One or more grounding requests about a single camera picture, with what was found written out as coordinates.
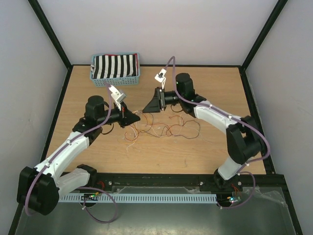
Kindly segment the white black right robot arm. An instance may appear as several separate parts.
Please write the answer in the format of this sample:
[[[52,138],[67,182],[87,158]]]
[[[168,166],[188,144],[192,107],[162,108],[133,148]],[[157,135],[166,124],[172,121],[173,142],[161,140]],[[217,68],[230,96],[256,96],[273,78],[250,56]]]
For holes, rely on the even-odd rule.
[[[186,114],[204,120],[223,132],[226,135],[228,158],[217,169],[214,186],[218,190],[227,189],[231,185],[231,178],[261,152],[266,143],[264,136],[257,130],[252,117],[234,116],[198,95],[187,73],[179,73],[174,80],[175,89],[165,91],[165,74],[166,71],[161,70],[155,76],[161,87],[155,88],[154,96],[143,112],[159,113],[168,105],[179,104]]]

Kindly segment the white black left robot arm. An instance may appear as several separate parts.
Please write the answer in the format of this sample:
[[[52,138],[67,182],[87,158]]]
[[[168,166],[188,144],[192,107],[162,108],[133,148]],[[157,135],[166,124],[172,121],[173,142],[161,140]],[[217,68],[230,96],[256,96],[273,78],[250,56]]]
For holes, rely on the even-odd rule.
[[[25,167],[19,176],[17,202],[24,205],[27,215],[51,213],[59,199],[84,187],[94,189],[98,178],[95,168],[81,164],[64,174],[69,164],[102,134],[103,125],[118,123],[124,128],[140,121],[140,117],[121,102],[108,104],[103,97],[88,98],[85,113],[75,124],[69,137],[48,158],[33,168]]]

